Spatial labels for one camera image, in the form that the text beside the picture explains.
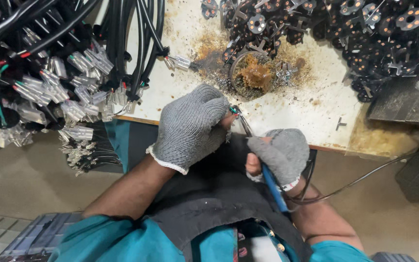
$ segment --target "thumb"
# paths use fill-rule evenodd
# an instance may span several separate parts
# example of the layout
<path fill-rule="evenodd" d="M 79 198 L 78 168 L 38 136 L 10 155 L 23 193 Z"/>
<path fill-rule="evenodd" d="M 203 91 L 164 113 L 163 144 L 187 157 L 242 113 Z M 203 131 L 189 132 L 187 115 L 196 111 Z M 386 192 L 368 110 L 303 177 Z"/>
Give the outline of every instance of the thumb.
<path fill-rule="evenodd" d="M 248 147 L 263 161 L 271 171 L 276 174 L 282 169 L 282 164 L 286 162 L 285 156 L 276 147 L 266 143 L 257 137 L 248 139 Z"/>

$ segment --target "burn stain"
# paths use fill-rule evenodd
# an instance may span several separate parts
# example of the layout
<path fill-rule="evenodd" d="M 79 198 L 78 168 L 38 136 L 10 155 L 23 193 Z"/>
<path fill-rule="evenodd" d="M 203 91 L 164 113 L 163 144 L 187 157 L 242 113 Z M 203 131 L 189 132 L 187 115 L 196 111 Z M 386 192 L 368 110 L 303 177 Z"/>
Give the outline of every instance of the burn stain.
<path fill-rule="evenodd" d="M 305 65 L 306 61 L 302 57 L 298 57 L 297 61 L 295 61 L 295 66 L 298 68 L 299 71 L 302 70 L 302 68 L 304 68 Z"/>
<path fill-rule="evenodd" d="M 194 59 L 190 69 L 199 74 L 203 82 L 219 86 L 227 95 L 237 96 L 238 93 L 232 87 L 228 78 L 231 64 L 225 64 L 222 59 L 228 40 L 224 33 L 216 32 L 210 25 L 203 23 L 202 26 L 206 33 L 193 39 L 190 43 L 190 46 L 195 47 L 191 50 L 191 57 Z M 282 94 L 287 89 L 314 86 L 311 84 L 316 79 L 313 76 L 311 66 L 311 59 L 314 56 L 315 54 L 311 50 L 300 50 L 287 43 L 281 44 L 274 59 L 275 63 L 279 61 L 289 62 L 299 70 L 290 77 L 287 84 L 275 85 L 269 92 Z"/>

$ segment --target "red wire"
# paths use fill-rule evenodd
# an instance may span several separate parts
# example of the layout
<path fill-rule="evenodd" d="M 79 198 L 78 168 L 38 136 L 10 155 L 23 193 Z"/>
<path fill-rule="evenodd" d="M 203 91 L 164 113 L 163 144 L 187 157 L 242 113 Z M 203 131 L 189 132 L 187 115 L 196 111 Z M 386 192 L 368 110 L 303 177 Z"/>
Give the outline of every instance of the red wire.
<path fill-rule="evenodd" d="M 1 60 L 1 61 L 0 61 L 0 66 L 3 66 L 3 65 L 5 65 L 5 64 L 7 64 L 6 60 Z"/>

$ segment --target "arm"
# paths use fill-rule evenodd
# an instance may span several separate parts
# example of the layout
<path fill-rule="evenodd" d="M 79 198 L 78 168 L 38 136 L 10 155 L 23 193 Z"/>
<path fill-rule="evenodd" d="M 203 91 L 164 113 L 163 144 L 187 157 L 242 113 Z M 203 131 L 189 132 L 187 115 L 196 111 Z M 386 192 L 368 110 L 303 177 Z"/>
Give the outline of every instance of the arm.
<path fill-rule="evenodd" d="M 85 209 L 83 216 L 104 214 L 138 219 L 175 172 L 171 168 L 161 166 L 147 155 L 140 164 L 93 201 Z"/>
<path fill-rule="evenodd" d="M 84 217 L 95 214 L 140 218 L 156 194 L 177 171 L 214 152 L 225 141 L 235 116 L 229 102 L 209 85 L 200 85 L 189 94 L 166 105 L 161 113 L 158 139 L 134 169 L 113 183 L 91 203 Z"/>
<path fill-rule="evenodd" d="M 297 186 L 288 191 L 287 195 L 290 197 L 299 195 L 305 184 L 305 179 L 300 178 Z M 321 193 L 310 185 L 306 191 L 305 199 L 317 198 L 320 195 Z M 292 220 L 308 244 L 335 240 L 363 250 L 363 245 L 355 230 L 327 201 L 300 206 L 291 201 L 286 201 L 286 203 L 289 209 L 298 208 L 291 214 Z"/>
<path fill-rule="evenodd" d="M 287 191 L 291 198 L 298 196 L 306 185 L 304 178 L 299 178 L 299 173 L 305 168 L 306 158 L 293 158 L 293 155 L 300 155 L 301 152 L 309 152 L 308 144 L 301 133 L 289 130 L 275 133 L 271 138 L 250 138 L 248 146 L 253 150 L 274 172 L 274 175 L 281 184 L 298 184 Z M 261 164 L 257 155 L 250 153 L 247 156 L 246 170 L 253 176 L 261 176 Z M 313 186 L 310 186 L 305 194 L 305 199 L 314 199 L 321 193 Z M 295 210 L 291 216 L 292 220 L 310 245 L 327 241 L 342 241 L 353 247 L 363 250 L 360 239 L 352 226 L 347 223 L 334 208 L 327 202 L 321 201 L 310 205 L 296 205 L 286 199 L 291 210 Z"/>

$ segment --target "hand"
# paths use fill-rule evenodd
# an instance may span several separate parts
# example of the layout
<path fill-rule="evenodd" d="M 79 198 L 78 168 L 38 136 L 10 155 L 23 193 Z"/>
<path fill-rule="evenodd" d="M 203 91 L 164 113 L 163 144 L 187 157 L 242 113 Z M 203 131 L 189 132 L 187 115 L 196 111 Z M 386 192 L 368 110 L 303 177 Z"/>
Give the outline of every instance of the hand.
<path fill-rule="evenodd" d="M 191 165 L 216 151 L 226 140 L 235 117 L 219 122 L 228 110 L 229 102 L 221 92 L 201 84 L 163 108 L 158 139 L 147 153 L 160 165 L 187 174 Z"/>
<path fill-rule="evenodd" d="M 277 129 L 268 132 L 266 138 L 249 138 L 248 147 L 254 152 L 247 155 L 245 168 L 248 177 L 264 182 L 261 162 L 265 162 L 285 191 L 292 189 L 306 167 L 310 149 L 305 136 L 298 129 Z"/>

